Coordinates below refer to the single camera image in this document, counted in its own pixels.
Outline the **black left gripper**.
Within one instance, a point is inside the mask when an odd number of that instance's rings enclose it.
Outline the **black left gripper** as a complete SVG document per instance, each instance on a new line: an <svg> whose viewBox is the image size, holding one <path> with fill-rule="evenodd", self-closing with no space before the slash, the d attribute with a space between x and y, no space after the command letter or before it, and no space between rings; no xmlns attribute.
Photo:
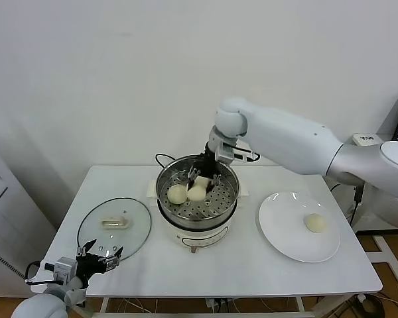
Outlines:
<svg viewBox="0 0 398 318"><path fill-rule="evenodd" d="M116 268L120 263L123 247L116 250L114 255L103 257L88 253L95 243L96 239L88 241L83 246L77 248L76 276L81 279L82 282L88 282L94 274L104 274Z"/></svg>

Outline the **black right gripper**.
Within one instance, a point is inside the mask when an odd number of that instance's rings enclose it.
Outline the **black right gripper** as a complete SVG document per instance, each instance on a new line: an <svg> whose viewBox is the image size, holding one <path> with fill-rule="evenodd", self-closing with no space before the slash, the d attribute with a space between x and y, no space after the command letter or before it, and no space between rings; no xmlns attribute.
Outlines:
<svg viewBox="0 0 398 318"><path fill-rule="evenodd" d="M193 168L189 169L187 175L187 190L190 190L198 176L213 176L206 186L206 193L210 193L220 184L221 175L219 174L218 163L215 161L215 153L212 152L208 143L205 145L204 152L199 154L193 163Z"/></svg>

